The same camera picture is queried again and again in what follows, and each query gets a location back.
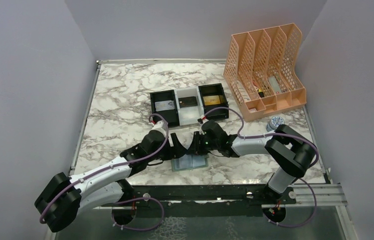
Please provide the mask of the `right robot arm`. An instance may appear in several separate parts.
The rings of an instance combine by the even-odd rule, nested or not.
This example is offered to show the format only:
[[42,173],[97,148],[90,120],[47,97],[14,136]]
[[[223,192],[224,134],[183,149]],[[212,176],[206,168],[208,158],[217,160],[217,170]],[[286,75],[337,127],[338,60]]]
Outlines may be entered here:
[[211,151],[218,151],[226,158],[270,155],[279,165],[263,190],[264,199],[271,204],[282,199],[287,187],[304,177],[319,156],[312,142],[285,124],[266,134],[243,136],[227,134],[218,123],[209,120],[195,133],[186,154],[199,156]]

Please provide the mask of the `green card holder wallet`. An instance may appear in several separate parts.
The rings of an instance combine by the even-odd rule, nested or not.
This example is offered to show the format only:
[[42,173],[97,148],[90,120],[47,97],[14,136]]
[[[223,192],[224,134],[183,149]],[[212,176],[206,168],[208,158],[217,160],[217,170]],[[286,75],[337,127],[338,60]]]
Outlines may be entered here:
[[208,166],[208,155],[184,155],[181,158],[171,160],[173,172],[186,171]]

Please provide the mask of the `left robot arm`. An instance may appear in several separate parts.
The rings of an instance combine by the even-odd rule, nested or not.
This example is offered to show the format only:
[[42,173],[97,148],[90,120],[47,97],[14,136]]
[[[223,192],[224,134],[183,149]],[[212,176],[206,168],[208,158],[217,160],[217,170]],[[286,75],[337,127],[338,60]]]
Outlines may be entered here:
[[40,223],[56,233],[68,227],[82,212],[109,203],[135,204],[150,200],[135,193],[128,177],[151,166],[154,160],[174,160],[187,154],[175,133],[160,128],[150,130],[142,141],[110,162],[85,173],[54,175],[36,199]]

